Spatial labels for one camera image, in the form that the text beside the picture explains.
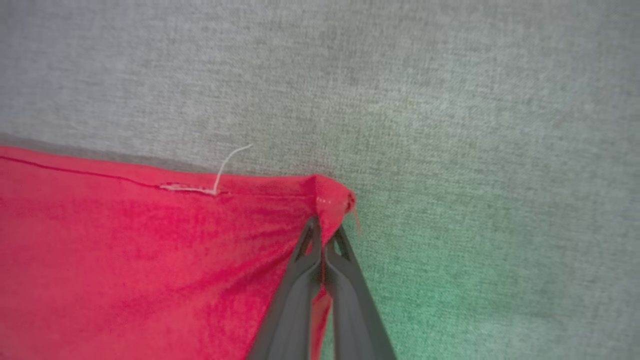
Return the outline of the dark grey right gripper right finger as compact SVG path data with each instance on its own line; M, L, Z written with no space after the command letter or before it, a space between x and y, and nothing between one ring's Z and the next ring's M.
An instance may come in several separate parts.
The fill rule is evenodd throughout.
M326 244L324 267L324 286L333 299L334 358L395 360L390 337L343 226Z

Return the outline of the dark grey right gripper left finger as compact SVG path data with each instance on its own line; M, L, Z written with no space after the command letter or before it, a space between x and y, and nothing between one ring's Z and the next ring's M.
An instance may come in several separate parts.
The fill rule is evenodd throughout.
M253 345L249 360L309 360L313 298L321 287L322 229L309 218L286 265Z

